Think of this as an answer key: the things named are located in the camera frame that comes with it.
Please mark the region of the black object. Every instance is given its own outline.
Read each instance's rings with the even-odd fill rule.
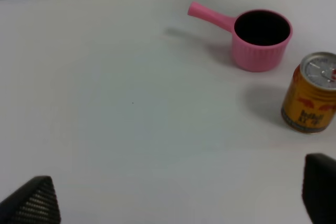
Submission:
[[[306,156],[302,199],[313,224],[336,223],[336,161],[324,154]]]
[[[53,181],[32,178],[0,203],[0,224],[58,224],[61,216]]]
[[[280,15],[253,10],[238,17],[235,32],[242,40],[258,46],[276,45],[288,38],[290,26]]]

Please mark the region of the pink handle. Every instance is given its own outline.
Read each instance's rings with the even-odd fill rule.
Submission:
[[[191,3],[188,10],[188,15],[208,21],[229,31],[230,33],[236,21],[236,18],[228,17],[221,13],[215,12],[214,10],[202,6],[197,2]]]

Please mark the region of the can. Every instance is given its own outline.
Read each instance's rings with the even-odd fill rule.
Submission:
[[[294,71],[281,115],[297,131],[318,133],[328,127],[335,112],[336,55],[307,55]]]

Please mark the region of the can label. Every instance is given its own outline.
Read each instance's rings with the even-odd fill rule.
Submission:
[[[317,133],[330,124],[336,104],[310,97],[301,85],[305,81],[298,66],[283,102],[281,114],[283,119],[298,131]]]

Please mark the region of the red logo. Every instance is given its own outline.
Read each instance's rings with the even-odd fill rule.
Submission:
[[[336,110],[336,105],[325,104],[319,107],[319,110],[322,111]]]
[[[311,100],[301,98],[301,97],[299,97],[297,100],[299,102],[302,102],[305,107],[308,107],[308,108],[311,108],[311,109],[314,108],[314,103]]]

